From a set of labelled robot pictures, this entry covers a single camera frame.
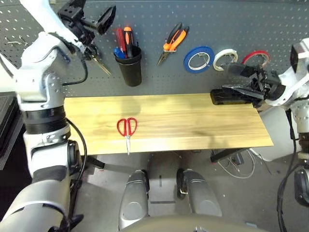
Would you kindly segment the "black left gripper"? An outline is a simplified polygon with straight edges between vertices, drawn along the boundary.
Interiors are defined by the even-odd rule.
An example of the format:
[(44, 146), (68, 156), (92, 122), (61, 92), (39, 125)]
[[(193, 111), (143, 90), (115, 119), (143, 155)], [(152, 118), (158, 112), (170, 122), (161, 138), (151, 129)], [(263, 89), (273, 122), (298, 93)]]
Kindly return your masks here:
[(94, 29), (99, 34), (104, 34), (112, 25), (116, 6), (107, 8), (99, 17), (98, 21), (85, 17), (85, 0), (70, 0), (57, 12), (62, 23), (78, 38), (84, 46), (93, 45), (95, 38)]

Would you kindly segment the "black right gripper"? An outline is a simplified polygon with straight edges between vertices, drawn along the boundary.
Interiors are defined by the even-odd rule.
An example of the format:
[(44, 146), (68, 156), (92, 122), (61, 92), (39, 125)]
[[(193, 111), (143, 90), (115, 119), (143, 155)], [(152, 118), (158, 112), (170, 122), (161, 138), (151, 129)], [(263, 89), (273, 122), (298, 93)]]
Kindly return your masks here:
[(232, 89), (241, 94), (263, 100), (277, 100), (285, 91), (286, 86), (282, 84), (276, 71), (266, 71), (241, 63), (229, 63), (224, 66), (224, 71), (230, 76), (250, 77), (256, 73), (252, 79), (251, 87), (240, 85), (222, 85), (222, 88)]

